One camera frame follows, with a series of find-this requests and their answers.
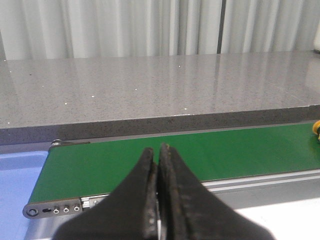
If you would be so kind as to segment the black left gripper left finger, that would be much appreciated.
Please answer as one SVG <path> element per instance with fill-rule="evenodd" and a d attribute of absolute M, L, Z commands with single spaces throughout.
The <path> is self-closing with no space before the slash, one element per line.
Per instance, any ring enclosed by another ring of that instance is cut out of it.
<path fill-rule="evenodd" d="M 156 240 L 157 165 L 145 148 L 126 178 L 93 208 L 62 224 L 54 240 Z"/>

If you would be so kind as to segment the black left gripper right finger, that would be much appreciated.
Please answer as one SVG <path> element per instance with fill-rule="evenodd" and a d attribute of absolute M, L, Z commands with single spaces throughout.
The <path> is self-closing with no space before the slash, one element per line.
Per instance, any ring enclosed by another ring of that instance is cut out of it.
<path fill-rule="evenodd" d="M 159 152 L 158 200 L 162 240 L 274 239 L 208 191 L 166 143 Z"/>

